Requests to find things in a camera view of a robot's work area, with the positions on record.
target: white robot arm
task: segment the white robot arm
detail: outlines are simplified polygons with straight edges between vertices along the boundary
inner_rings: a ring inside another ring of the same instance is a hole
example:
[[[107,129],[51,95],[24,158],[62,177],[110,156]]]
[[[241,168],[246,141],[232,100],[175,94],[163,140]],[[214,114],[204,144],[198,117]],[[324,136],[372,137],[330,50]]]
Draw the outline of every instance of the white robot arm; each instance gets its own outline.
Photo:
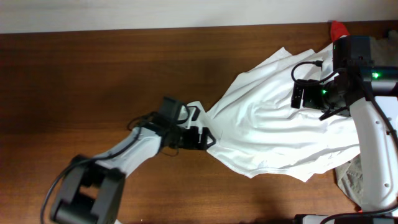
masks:
[[[320,120],[352,116],[363,171],[363,213],[307,216],[302,223],[394,223],[398,208],[398,68],[375,66],[369,37],[349,36],[333,43],[334,72],[323,80],[296,80],[292,107],[321,110]],[[334,76],[333,81],[326,82]]]
[[[76,156],[57,177],[47,194],[44,209],[57,182],[64,177],[54,200],[50,219],[57,223],[119,223],[116,220],[124,180],[145,160],[155,156],[163,147],[206,150],[216,139],[203,124],[206,116],[197,106],[186,106],[164,98],[159,112],[139,119],[130,135],[112,149],[90,159]],[[96,198],[80,192],[80,187],[97,187]]]

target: white cloth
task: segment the white cloth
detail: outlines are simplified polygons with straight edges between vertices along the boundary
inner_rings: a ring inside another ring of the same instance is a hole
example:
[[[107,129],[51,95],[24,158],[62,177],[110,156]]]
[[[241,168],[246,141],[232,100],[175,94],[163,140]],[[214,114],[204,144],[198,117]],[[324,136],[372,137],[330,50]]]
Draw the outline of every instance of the white cloth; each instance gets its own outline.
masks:
[[[219,140],[208,152],[233,171],[247,177],[287,174],[306,182],[359,154],[352,118],[290,107],[292,67],[301,61],[323,60],[323,70],[302,65],[301,79],[324,78],[332,70],[332,46],[315,54],[291,55],[284,48],[249,72],[240,74],[219,102],[207,112]]]

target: black cable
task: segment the black cable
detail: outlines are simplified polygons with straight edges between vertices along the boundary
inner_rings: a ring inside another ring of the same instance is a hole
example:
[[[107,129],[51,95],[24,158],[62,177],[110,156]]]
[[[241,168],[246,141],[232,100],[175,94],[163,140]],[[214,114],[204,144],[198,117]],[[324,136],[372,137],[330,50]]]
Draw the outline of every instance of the black cable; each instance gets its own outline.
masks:
[[[138,133],[136,134],[136,136],[134,137],[134,139],[133,139],[129,144],[127,144],[124,148],[122,148],[120,151],[118,151],[117,153],[112,154],[112,155],[109,155],[109,156],[104,156],[104,157],[94,157],[94,158],[91,158],[91,159],[85,159],[85,160],[83,160],[83,161],[76,162],[76,163],[73,163],[73,164],[70,164],[69,166],[67,166],[67,167],[57,176],[57,178],[55,178],[54,182],[52,183],[52,185],[51,185],[49,191],[47,192],[47,194],[46,194],[46,196],[45,196],[45,198],[44,198],[42,207],[41,207],[41,209],[40,209],[40,223],[41,223],[41,224],[44,224],[44,211],[45,211],[45,207],[47,206],[47,203],[49,202],[51,193],[53,192],[55,186],[57,186],[58,182],[62,179],[62,177],[64,177],[69,171],[71,171],[72,169],[74,169],[74,168],[77,167],[77,166],[80,166],[80,165],[83,165],[83,164],[92,163],[92,162],[95,162],[95,161],[102,161],[102,160],[112,159],[112,158],[115,158],[116,156],[119,156],[120,154],[124,153],[124,152],[125,152],[126,150],[128,150],[134,143],[137,142],[137,140],[138,140],[138,138],[139,138],[139,136],[140,136],[140,134],[141,134],[141,131],[142,131],[142,125],[139,124],[138,127],[139,127]]]
[[[174,155],[169,154],[169,153],[166,153],[166,152],[164,152],[163,150],[161,150],[160,153],[162,153],[163,155],[166,155],[166,156],[175,157],[175,156],[178,156],[178,155],[180,154],[180,149],[179,149],[179,148],[176,148],[176,151],[177,151],[177,152],[176,152]]]
[[[138,117],[132,119],[130,122],[128,122],[128,124],[127,124],[127,126],[126,126],[126,129],[129,130],[129,131],[132,131],[131,124],[132,124],[133,122],[138,121],[138,120],[141,120],[141,121],[148,121],[149,118],[152,117],[152,116],[155,115],[155,114],[157,114],[157,112],[151,112],[151,113],[149,113],[149,114],[147,114],[147,115],[138,116]]]
[[[376,102],[376,99],[374,98],[372,92],[366,88],[366,86],[363,83],[362,79],[359,78],[358,76],[355,76],[355,79],[361,85],[361,88],[363,89],[363,91],[365,93],[365,96],[368,98],[368,100],[371,101],[372,105],[374,106],[374,108],[379,113],[379,115],[381,116],[382,120],[384,121],[384,123],[388,127],[388,130],[390,131],[390,134],[391,134],[392,140],[393,140],[393,142],[394,142],[394,144],[396,146],[396,149],[398,149],[398,137],[397,137],[396,131],[394,130],[394,127],[392,127],[392,124],[388,120],[386,114],[384,114],[383,110],[380,108],[379,104]],[[326,222],[328,222],[330,220],[336,220],[336,219],[340,219],[340,218],[356,218],[356,217],[366,217],[366,216],[380,216],[380,215],[385,215],[387,213],[391,213],[391,212],[393,212],[396,209],[398,209],[398,204],[393,206],[393,207],[391,207],[391,208],[387,208],[387,209],[380,210],[380,211],[375,211],[375,212],[342,213],[342,214],[329,216],[329,217],[325,218],[324,220],[322,220],[322,222],[320,224],[325,224]]]
[[[342,112],[343,110],[347,110],[347,107],[344,106],[344,107],[338,108],[337,110],[334,110],[334,111],[332,111],[332,112],[329,112],[329,113],[326,112],[326,113],[324,113],[322,116],[319,117],[319,120],[320,120],[320,121],[323,121],[324,119],[330,118],[331,116],[336,115],[336,114]]]
[[[322,61],[319,61],[319,60],[318,60],[318,61],[314,61],[314,62],[300,62],[300,63],[296,64],[296,65],[293,67],[293,69],[292,69],[292,80],[293,80],[296,84],[298,84],[298,85],[300,85],[300,86],[315,86],[315,85],[321,84],[321,83],[323,83],[323,82],[329,80],[331,77],[333,77],[334,75],[336,75],[336,73],[338,73],[338,72],[345,72],[345,71],[346,71],[345,68],[337,68],[337,69],[334,70],[330,75],[328,75],[326,78],[323,78],[323,79],[321,79],[321,80],[319,80],[319,81],[301,82],[301,81],[297,80],[297,79],[294,77],[294,71],[295,71],[296,68],[298,68],[299,66],[305,65],[305,64],[312,64],[312,65],[316,65],[316,66],[318,66],[318,67],[321,67],[321,66],[322,66]]]

